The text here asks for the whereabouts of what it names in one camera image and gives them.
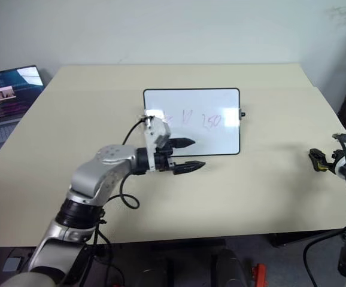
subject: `gray floor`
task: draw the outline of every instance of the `gray floor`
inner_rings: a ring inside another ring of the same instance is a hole
[[[148,266],[151,258],[169,258],[174,262],[175,285],[177,287],[210,286],[211,255],[221,248],[233,250],[247,265],[265,264],[268,268],[268,286],[309,287],[311,282],[302,262],[303,247],[307,241],[273,248],[264,236],[235,236],[198,242],[174,241],[160,243],[127,243],[115,245],[114,263],[126,276],[126,286],[134,286],[140,271]],[[310,266],[319,286],[344,286],[345,278],[336,270],[342,241],[339,237],[314,246],[309,252]],[[14,273],[1,272],[11,248],[0,248],[0,283]],[[23,255],[28,249],[16,249],[14,255]],[[103,286],[105,267],[95,263],[86,286]],[[112,282],[118,275],[111,272]]]

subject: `beige table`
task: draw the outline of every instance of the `beige table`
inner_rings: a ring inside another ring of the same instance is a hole
[[[73,171],[104,145],[121,143],[143,112],[145,88],[239,87],[247,116],[241,153],[200,157],[201,170],[130,177],[106,205],[113,242],[338,228],[346,187],[314,172],[308,150],[327,154],[344,131],[298,65],[68,66],[0,151],[0,246],[36,245],[64,201]],[[143,146],[141,130],[130,144]]]

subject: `red object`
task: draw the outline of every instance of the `red object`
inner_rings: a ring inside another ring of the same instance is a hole
[[[253,277],[256,281],[256,287],[266,287],[268,285],[266,282],[266,266],[257,264],[257,266],[253,268]]]

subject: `white wall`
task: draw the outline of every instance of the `white wall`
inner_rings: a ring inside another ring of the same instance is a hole
[[[346,0],[0,0],[0,69],[287,62],[339,109]]]

